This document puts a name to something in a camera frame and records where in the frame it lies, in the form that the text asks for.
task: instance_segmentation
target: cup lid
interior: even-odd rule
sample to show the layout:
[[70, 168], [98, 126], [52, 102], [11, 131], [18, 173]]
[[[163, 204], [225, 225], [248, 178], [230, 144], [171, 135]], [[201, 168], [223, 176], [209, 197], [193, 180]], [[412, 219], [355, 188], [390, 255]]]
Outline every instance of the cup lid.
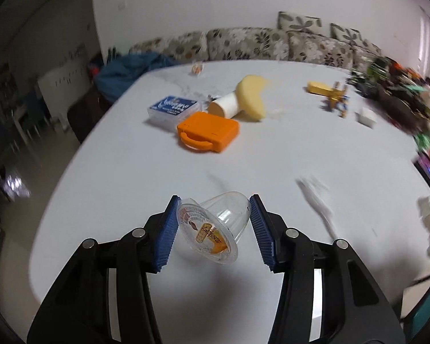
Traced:
[[236, 261], [237, 244], [231, 231], [196, 201], [182, 200], [177, 220], [191, 248], [201, 255], [220, 264]]

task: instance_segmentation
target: orange case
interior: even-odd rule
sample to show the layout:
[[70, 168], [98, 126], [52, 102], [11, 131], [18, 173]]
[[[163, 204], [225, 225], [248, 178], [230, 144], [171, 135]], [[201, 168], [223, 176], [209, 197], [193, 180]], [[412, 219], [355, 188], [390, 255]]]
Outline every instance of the orange case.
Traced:
[[239, 123], [205, 112], [195, 112], [177, 125], [177, 131], [185, 145], [219, 153], [237, 136]]

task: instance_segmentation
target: transparent plastic container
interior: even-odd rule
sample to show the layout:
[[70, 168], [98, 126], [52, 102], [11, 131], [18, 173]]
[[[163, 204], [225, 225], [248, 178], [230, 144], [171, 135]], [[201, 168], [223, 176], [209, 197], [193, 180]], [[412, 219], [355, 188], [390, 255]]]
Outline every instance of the transparent plastic container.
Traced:
[[229, 191], [198, 204], [189, 198], [177, 208], [180, 230], [191, 248], [220, 264], [233, 263], [237, 242], [250, 218], [245, 195]]
[[198, 101], [175, 96], [167, 96], [148, 107], [150, 121], [170, 132], [177, 132], [177, 125], [196, 111], [202, 111]]

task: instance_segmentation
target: sofa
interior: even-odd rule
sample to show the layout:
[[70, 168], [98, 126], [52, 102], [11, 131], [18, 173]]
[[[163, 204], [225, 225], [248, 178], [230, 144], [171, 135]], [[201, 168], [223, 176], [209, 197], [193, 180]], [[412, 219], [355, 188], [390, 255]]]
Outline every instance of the sofa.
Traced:
[[154, 38], [129, 53], [160, 52], [182, 64], [195, 61], [272, 59], [322, 64], [366, 72], [382, 50], [360, 31], [321, 18], [278, 13], [277, 28], [234, 27]]

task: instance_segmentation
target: clear plastic cup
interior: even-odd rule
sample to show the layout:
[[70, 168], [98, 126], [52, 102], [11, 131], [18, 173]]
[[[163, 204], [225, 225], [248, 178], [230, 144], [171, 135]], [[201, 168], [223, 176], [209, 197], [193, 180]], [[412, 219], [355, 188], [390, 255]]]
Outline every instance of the clear plastic cup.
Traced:
[[180, 230], [191, 248], [220, 264], [236, 261], [237, 242], [249, 218], [249, 200], [237, 191], [201, 204], [189, 198], [182, 200], [177, 208]]

